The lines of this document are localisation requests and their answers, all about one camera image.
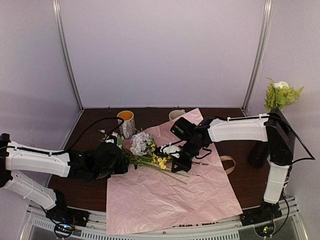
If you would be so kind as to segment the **tan satin ribbon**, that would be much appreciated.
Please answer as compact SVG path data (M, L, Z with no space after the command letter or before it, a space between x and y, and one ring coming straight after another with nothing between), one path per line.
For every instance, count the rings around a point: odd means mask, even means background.
M221 162L223 163L228 163L228 165L225 165L227 168L225 169L225 172L227 175L231 174L236 167L236 161L234 160L233 157L229 155L222 155L219 157Z

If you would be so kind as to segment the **pink wrapping paper sheet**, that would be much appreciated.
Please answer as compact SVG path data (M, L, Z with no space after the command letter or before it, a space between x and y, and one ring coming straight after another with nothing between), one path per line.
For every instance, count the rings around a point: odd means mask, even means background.
M186 176L129 167L107 181L106 232L127 235L177 225L216 222L242 214L214 144Z

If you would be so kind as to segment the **green fern white flower bunch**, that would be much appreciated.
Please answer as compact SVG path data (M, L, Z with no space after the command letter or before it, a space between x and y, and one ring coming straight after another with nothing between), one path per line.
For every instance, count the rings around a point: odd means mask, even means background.
M264 108L267 112L272 109L282 110L286 105L293 104L300 98L304 87L295 89L286 81L275 82L272 78L267 77L269 84L265 91Z

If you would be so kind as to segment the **brown pink flower bunch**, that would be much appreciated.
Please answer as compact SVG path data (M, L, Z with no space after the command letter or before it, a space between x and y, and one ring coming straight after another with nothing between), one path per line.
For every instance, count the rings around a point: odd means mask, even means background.
M126 147L124 137L115 133L111 135L105 135L102 141L106 143L116 144L121 149L124 149Z

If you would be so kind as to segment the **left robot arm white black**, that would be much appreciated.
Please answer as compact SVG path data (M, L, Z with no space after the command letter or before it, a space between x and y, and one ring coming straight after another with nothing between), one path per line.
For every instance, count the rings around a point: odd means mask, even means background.
M0 186L29 199L52 212L61 222L72 218L64 194L47 188L23 171L47 173L86 181L108 179L128 172L130 161L113 135L94 150L46 150L28 147L0 135Z

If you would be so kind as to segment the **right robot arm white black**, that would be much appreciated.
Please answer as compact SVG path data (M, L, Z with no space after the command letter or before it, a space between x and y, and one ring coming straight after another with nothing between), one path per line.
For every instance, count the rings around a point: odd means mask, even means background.
M208 151L213 143L255 141L249 162L256 166L266 161L270 164L263 201L256 210L256 216L266 221L276 212L290 171L298 163L294 159L294 149L295 142L300 140L279 109L249 117L214 117L199 124L180 117L170 131L184 143L180 148L166 152L173 156L173 173L190 171L193 159L200 159L200 151Z

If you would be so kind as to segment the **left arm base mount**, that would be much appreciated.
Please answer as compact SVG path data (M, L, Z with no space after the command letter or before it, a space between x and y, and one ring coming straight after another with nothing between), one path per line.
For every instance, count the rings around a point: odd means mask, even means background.
M53 223L53 233L58 239L69 238L77 229L86 227L90 213L68 207L65 203L56 203L51 209L43 209L45 216Z

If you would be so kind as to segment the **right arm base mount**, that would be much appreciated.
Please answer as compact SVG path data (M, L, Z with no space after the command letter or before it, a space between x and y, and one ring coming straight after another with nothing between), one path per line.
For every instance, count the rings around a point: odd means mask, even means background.
M241 224L254 226L254 231L259 237L271 237L276 232L275 219L282 217L279 209L270 210L261 207L246 209L240 215Z

